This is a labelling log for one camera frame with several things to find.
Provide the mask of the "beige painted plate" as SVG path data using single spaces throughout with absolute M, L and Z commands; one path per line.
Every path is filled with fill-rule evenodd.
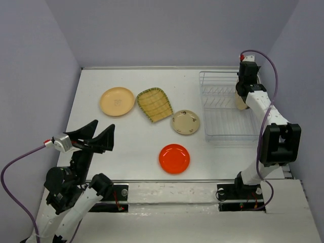
M 249 107 L 244 103 L 242 97 L 237 92 L 235 92 L 235 106 L 239 110 L 249 109 Z

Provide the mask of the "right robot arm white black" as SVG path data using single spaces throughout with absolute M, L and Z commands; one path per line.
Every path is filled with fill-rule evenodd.
M 271 172 L 297 159 L 302 129 L 284 118 L 270 100 L 266 88 L 258 82 L 260 66 L 243 59 L 239 64 L 235 105 L 239 110 L 251 109 L 261 123 L 255 162 L 239 172 L 233 193 L 240 199 L 252 195 Z

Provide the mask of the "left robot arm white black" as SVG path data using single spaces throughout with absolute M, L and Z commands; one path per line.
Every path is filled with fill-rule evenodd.
M 50 168 L 44 187 L 48 191 L 46 206 L 36 222 L 34 233 L 24 242 L 67 242 L 78 223 L 100 200 L 113 193 L 113 182 L 103 173 L 96 174 L 89 184 L 86 179 L 93 155 L 112 151 L 115 125 L 111 124 L 97 137 L 98 120 L 82 128 L 63 132 L 45 142 L 61 153 L 72 152 L 70 164 Z

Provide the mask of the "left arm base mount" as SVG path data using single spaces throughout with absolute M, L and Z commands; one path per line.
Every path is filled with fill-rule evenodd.
M 127 213 L 129 185 L 114 184 L 113 192 L 97 202 L 90 210 L 91 213 Z

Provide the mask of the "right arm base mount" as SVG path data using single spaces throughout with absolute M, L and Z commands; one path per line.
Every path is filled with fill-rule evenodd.
M 265 211 L 260 185 L 236 187 L 233 183 L 218 184 L 215 197 L 220 212 Z

